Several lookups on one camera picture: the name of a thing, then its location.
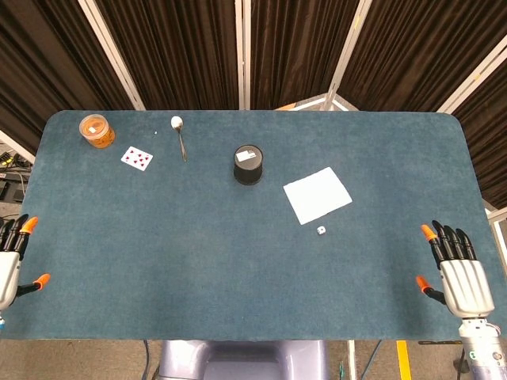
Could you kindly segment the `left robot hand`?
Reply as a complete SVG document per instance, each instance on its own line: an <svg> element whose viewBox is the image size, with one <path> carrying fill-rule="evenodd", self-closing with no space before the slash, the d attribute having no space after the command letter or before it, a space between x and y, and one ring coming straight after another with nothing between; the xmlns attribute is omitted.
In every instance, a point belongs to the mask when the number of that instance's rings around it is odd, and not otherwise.
<svg viewBox="0 0 507 380"><path fill-rule="evenodd" d="M42 291L51 279L49 273L44 273L31 283L19 284L25 251L37 224L38 218L27 214L1 222L1 312L17 298Z"/></svg>

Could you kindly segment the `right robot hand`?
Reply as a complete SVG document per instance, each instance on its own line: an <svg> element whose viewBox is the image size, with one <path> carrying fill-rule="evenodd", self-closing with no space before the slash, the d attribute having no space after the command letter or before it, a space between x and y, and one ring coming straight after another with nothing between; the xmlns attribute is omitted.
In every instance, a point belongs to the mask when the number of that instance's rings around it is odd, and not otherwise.
<svg viewBox="0 0 507 380"><path fill-rule="evenodd" d="M489 316L494 311L494 300L485 270L468 235L437 220L433 220L431 226L421 225L421 231L431 248L443 290L436 290L424 276L418 275L419 290L446 306L458 318Z"/></svg>

